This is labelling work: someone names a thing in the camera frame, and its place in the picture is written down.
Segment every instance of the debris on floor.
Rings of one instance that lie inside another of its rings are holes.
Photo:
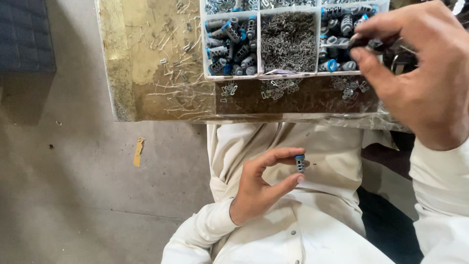
[[[137,139],[137,146],[135,148],[135,155],[134,155],[134,165],[137,167],[140,167],[140,159],[142,157],[141,154],[144,148],[144,141],[145,139],[142,137],[138,137]]]

